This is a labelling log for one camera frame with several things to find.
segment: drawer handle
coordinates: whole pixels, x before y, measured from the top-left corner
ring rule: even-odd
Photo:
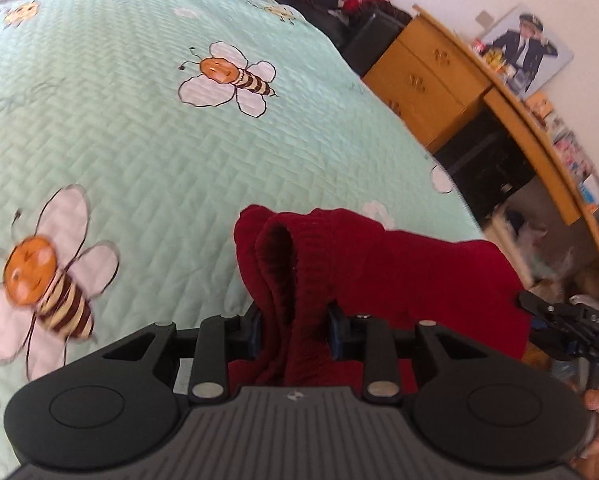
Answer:
[[[451,64],[451,60],[449,59],[449,53],[446,52],[445,50],[439,50],[438,48],[435,49],[435,51],[433,52],[433,55],[435,56],[435,60],[442,66],[448,66],[449,64]]]
[[[408,79],[411,86],[414,86],[417,91],[422,93],[426,92],[426,86],[424,86],[423,79],[421,77],[418,77],[415,74],[409,74]]]
[[[399,109],[399,103],[397,101],[388,101],[388,107],[393,110],[393,113],[400,119],[402,118],[402,111]]]

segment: red sweater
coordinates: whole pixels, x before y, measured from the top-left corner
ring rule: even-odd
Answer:
[[[359,391],[361,363],[334,362],[327,344],[327,305],[382,317],[411,329],[438,323],[514,358],[524,352],[529,316],[516,307],[522,285],[499,249],[484,240],[451,243],[386,231],[345,209],[308,215],[257,205],[235,226],[238,265],[262,311],[262,353],[230,364],[238,384],[336,386]],[[407,361],[403,388],[417,386]]]

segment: striped bee body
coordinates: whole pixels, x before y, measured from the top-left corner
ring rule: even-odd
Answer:
[[[51,332],[66,339],[88,339],[93,315],[80,286],[58,269],[36,309],[37,319]]]
[[[240,68],[238,70],[240,71],[240,75],[233,83],[234,86],[243,90],[248,90],[249,92],[253,92],[254,94],[275,95],[275,91],[262,78],[254,74],[251,74],[248,70],[245,70],[243,68]]]

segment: mint green quilt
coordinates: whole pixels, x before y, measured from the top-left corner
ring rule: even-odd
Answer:
[[[28,378],[157,320],[244,311],[232,229],[251,203],[481,237],[435,161],[296,11],[0,6],[0,478],[17,465],[4,406]]]

